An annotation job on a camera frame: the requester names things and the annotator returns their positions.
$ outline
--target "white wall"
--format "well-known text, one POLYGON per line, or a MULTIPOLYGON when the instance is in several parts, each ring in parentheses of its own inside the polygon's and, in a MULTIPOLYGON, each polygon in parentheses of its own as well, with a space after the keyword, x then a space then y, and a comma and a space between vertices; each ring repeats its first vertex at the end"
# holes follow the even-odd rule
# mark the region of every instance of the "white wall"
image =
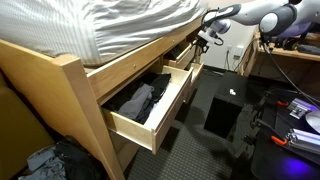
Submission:
MULTIPOLYGON (((208 0, 211 9, 224 8, 229 5, 249 2, 251 0, 208 0)), ((202 54, 201 61, 207 66, 212 66, 221 69, 227 69, 225 65, 227 46, 231 45, 232 49, 229 53, 230 69, 234 69, 239 60, 234 60, 233 55, 237 46, 243 46, 243 52, 252 40, 254 29, 256 26, 243 26, 235 21, 231 21, 230 30, 223 35, 219 35, 224 40, 223 46, 210 45, 206 54, 202 54)))

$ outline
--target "drawer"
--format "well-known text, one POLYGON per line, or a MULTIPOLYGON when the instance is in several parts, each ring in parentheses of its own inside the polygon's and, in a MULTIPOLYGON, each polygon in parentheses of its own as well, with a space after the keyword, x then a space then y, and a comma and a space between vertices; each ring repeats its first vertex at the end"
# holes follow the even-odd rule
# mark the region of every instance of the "drawer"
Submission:
POLYGON ((198 63, 190 63, 187 67, 186 67, 186 70, 189 70, 189 69, 193 69, 192 71, 192 78, 191 78, 191 85, 190 85, 190 91, 185 99, 185 102, 188 103, 192 94, 193 94, 193 91, 195 89, 195 85, 196 85, 196 81, 200 78, 200 73, 201 73, 201 70, 203 69, 203 63, 201 64, 198 64, 198 63))
POLYGON ((171 79, 161 100, 152 109, 144 125, 104 108, 102 108, 102 112, 110 130, 156 154, 171 122, 188 95, 193 68, 185 71, 155 64, 147 71, 171 73, 171 79))
POLYGON ((163 64, 178 69, 185 69, 194 56, 196 46, 192 47, 190 42, 182 41, 178 44, 178 48, 182 51, 181 54, 175 60, 163 57, 163 64))

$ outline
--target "pile of clothes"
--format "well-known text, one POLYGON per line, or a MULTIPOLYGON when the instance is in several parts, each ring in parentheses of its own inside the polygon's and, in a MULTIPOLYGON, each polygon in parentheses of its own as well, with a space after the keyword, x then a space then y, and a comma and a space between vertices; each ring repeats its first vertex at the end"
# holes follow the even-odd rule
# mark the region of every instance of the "pile of clothes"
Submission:
POLYGON ((19 180, 106 180, 100 161, 88 153, 72 136, 66 136, 28 157, 30 173, 19 180))
POLYGON ((102 107, 144 124, 164 94, 171 74, 147 73, 129 84, 102 107))

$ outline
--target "bed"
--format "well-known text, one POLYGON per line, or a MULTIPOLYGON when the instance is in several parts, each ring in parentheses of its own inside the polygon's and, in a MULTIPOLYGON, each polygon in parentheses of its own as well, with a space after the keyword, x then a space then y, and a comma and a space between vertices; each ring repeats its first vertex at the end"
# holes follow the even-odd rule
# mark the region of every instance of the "bed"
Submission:
POLYGON ((195 18, 97 68, 84 68, 81 58, 72 53, 52 57, 0 40, 0 69, 51 128, 74 136, 102 162, 111 179, 124 179, 123 171, 140 146, 157 152, 181 104, 192 94, 203 64, 199 64, 198 56, 191 60, 190 54, 197 50, 191 50, 190 41, 200 24, 201 17, 195 18), (189 46, 183 45, 181 59, 172 67, 166 66, 163 55, 186 42, 189 46), (175 65, 184 59, 189 64, 177 69, 175 65), (174 93, 162 98, 161 116, 154 115, 154 121, 145 126, 101 108, 149 71, 172 73, 174 93))
POLYGON ((190 23, 206 8, 203 0, 2 1, 0 38, 99 66, 190 23))

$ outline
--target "wooden bed frame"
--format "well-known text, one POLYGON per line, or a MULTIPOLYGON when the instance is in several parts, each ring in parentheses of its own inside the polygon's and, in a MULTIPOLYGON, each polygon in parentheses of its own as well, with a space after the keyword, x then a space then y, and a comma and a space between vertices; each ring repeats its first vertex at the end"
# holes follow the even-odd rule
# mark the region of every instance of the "wooden bed frame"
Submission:
POLYGON ((51 128, 74 136, 102 162, 112 179, 124 179, 123 170, 136 151, 130 154, 119 147, 137 150, 139 146, 108 131, 100 106, 153 64, 161 63, 159 57, 194 34, 200 23, 198 18, 97 69, 84 68, 72 55, 51 58, 0 40, 0 69, 51 128))

